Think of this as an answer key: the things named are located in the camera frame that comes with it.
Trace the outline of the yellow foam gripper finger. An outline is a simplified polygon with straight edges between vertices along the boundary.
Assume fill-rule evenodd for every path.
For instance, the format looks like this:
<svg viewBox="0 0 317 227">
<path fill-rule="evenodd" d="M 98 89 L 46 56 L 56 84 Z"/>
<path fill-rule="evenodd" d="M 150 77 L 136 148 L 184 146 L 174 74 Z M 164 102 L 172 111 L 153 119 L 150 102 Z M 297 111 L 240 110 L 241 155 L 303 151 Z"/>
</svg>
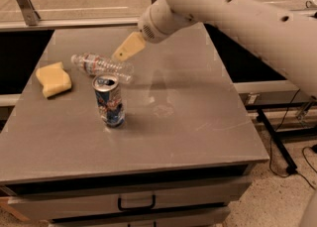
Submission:
<svg viewBox="0 0 317 227">
<path fill-rule="evenodd" d="M 134 56 L 146 46 L 146 41 L 141 32 L 133 32 L 111 56 L 112 60 L 125 61 Z"/>
</svg>

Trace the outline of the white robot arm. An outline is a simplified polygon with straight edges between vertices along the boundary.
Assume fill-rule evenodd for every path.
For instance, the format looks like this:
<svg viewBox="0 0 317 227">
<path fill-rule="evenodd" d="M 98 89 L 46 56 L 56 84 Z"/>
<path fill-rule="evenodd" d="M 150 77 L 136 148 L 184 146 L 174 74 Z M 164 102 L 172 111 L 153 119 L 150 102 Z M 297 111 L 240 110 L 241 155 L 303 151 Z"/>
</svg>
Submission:
<svg viewBox="0 0 317 227">
<path fill-rule="evenodd" d="M 112 54 L 124 61 L 198 22 L 211 25 L 309 96 L 317 96 L 317 20 L 255 0 L 157 0 Z"/>
</svg>

